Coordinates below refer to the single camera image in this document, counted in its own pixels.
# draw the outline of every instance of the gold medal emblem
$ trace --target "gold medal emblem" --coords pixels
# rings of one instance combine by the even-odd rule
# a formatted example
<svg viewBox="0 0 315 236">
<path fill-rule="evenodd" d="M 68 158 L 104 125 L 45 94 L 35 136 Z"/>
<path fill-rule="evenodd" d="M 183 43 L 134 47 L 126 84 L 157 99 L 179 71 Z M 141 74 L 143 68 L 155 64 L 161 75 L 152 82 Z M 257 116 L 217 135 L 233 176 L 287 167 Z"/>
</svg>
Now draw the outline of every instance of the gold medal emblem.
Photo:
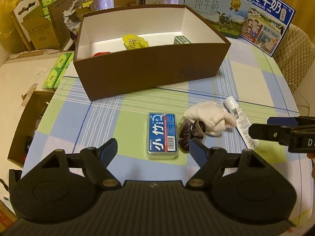
<svg viewBox="0 0 315 236">
<path fill-rule="evenodd" d="M 238 11 L 238 9 L 240 8 L 241 6 L 241 1 L 240 0 L 232 0 L 231 1 L 231 7 L 230 7 L 230 10 L 235 10 L 235 12 Z"/>
</svg>

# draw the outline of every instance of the barcode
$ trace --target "barcode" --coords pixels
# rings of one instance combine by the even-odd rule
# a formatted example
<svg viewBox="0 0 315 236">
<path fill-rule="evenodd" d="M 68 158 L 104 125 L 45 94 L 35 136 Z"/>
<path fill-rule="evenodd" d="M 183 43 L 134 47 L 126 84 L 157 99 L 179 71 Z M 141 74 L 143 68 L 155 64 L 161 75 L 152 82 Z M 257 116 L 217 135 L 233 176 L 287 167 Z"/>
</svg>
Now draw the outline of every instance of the barcode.
<svg viewBox="0 0 315 236">
<path fill-rule="evenodd" d="M 179 36 L 178 39 L 181 40 L 183 44 L 189 43 L 183 36 Z"/>
<path fill-rule="evenodd" d="M 175 137 L 167 136 L 167 151 L 175 151 Z"/>
<path fill-rule="evenodd" d="M 234 116 L 236 117 L 236 119 L 239 119 L 239 115 L 238 115 L 238 112 L 237 112 L 237 109 L 236 109 L 236 108 L 232 109 L 232 113 L 234 114 Z"/>
<path fill-rule="evenodd" d="M 145 4 L 145 0 L 138 0 L 138 5 L 143 5 Z"/>
</svg>

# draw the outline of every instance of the red item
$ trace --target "red item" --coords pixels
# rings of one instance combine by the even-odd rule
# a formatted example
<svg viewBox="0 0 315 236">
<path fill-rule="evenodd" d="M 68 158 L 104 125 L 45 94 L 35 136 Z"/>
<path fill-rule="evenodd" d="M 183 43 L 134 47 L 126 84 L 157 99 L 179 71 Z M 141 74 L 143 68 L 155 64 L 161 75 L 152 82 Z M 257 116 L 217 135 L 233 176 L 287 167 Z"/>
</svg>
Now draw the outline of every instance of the red item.
<svg viewBox="0 0 315 236">
<path fill-rule="evenodd" d="M 98 52 L 98 53 L 95 53 L 93 56 L 100 56 L 100 55 L 106 55 L 106 54 L 109 54 L 111 52 Z"/>
</svg>

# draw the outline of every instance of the yellow plastic bag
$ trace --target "yellow plastic bag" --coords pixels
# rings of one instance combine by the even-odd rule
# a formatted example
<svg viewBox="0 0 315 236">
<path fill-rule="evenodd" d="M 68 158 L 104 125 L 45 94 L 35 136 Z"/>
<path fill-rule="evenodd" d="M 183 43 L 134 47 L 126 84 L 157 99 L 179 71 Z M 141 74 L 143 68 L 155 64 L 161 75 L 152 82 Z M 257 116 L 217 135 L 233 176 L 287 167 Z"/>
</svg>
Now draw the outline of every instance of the yellow plastic bag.
<svg viewBox="0 0 315 236">
<path fill-rule="evenodd" d="M 21 0 L 0 0 L 0 38 L 8 38 L 14 30 L 10 12 Z"/>
<path fill-rule="evenodd" d="M 125 35 L 122 40 L 127 50 L 149 47 L 148 42 L 144 38 L 134 34 Z"/>
</svg>

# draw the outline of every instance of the white cream tube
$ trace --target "white cream tube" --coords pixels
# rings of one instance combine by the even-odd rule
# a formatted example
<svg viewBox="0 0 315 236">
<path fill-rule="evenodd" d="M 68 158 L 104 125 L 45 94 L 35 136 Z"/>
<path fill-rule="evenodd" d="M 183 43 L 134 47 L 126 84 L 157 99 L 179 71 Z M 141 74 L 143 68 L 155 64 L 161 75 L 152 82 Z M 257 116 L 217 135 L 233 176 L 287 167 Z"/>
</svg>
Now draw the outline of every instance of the white cream tube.
<svg viewBox="0 0 315 236">
<path fill-rule="evenodd" d="M 246 115 L 242 112 L 239 104 L 237 104 L 232 96 L 229 96 L 226 100 L 224 100 L 224 104 L 228 111 L 236 117 L 236 128 L 244 140 L 246 147 L 254 150 L 257 146 L 259 146 L 259 141 L 257 139 L 252 139 L 249 136 L 248 128 L 251 124 Z"/>
</svg>

